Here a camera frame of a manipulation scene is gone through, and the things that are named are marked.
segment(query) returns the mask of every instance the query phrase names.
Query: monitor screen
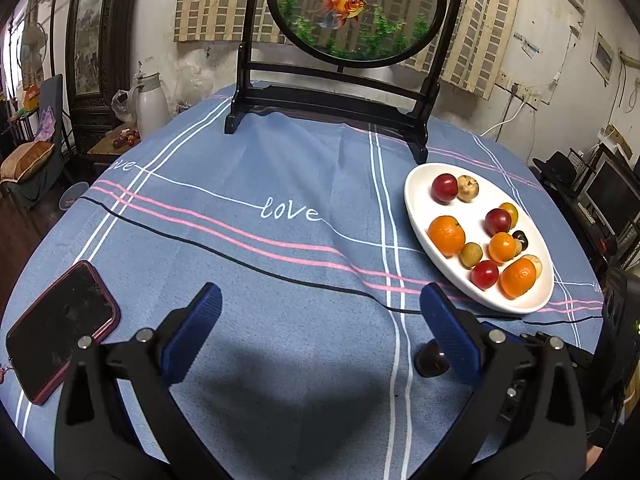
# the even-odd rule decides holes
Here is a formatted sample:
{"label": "monitor screen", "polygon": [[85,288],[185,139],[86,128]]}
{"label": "monitor screen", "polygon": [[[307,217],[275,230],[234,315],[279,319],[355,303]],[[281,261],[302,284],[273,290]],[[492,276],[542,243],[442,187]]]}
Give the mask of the monitor screen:
{"label": "monitor screen", "polygon": [[587,188],[587,195],[616,235],[640,214],[640,198],[609,161]]}

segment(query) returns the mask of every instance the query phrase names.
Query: trash can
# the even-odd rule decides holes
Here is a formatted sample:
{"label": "trash can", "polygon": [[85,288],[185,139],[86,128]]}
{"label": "trash can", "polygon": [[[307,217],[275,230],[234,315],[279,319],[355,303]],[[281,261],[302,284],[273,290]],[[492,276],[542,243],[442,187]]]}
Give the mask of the trash can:
{"label": "trash can", "polygon": [[88,182],[76,182],[62,194],[58,206],[62,211],[68,210],[76,200],[84,195],[87,189],[89,189]]}

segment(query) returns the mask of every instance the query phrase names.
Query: bowl of fruit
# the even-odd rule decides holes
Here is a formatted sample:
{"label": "bowl of fruit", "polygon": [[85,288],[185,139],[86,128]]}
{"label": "bowl of fruit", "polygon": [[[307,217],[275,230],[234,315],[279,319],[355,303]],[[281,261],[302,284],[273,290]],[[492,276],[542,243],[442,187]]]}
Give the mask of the bowl of fruit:
{"label": "bowl of fruit", "polygon": [[544,238],[495,184],[450,164],[423,164],[407,176],[404,202],[424,251],[468,297],[512,314],[549,301],[554,274]]}

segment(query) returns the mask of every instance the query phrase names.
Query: goldfish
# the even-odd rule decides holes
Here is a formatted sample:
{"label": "goldfish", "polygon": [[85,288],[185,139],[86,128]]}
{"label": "goldfish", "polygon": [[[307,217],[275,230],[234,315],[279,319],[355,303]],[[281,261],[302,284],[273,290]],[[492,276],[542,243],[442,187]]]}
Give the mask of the goldfish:
{"label": "goldfish", "polygon": [[342,27],[348,18],[358,21],[367,3],[366,0],[321,0],[322,9],[326,11],[324,22],[318,23],[322,28]]}

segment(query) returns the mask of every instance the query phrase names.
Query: white oval plate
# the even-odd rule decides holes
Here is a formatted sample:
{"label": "white oval plate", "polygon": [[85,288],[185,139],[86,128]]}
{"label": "white oval plate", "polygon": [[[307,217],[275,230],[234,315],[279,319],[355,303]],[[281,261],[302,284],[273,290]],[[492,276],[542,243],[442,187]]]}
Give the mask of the white oval plate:
{"label": "white oval plate", "polygon": [[[456,178],[464,174],[472,176],[478,181],[480,187],[478,196],[469,203],[462,202],[457,198],[445,205],[436,202],[431,197],[431,184],[442,173],[450,173]],[[500,291],[498,283],[488,290],[477,288],[469,280],[471,271],[462,266],[457,256],[444,257],[426,233],[434,218],[442,215],[453,216],[465,230],[466,241],[480,244],[484,251],[482,259],[488,259],[487,245],[491,237],[484,230],[484,216],[503,202],[510,202],[516,206],[518,223],[514,230],[524,231],[529,240],[529,247],[522,254],[534,254],[542,261],[542,275],[529,291],[515,300],[509,300],[505,297]],[[513,198],[495,184],[475,173],[450,164],[423,164],[414,168],[404,181],[404,203],[415,235],[431,261],[453,285],[473,300],[495,310],[513,314],[528,314],[545,306],[551,298],[551,293],[554,290],[554,274],[551,256],[546,248],[544,238],[529,215],[514,203]],[[500,272],[509,263],[511,262],[498,266]]]}

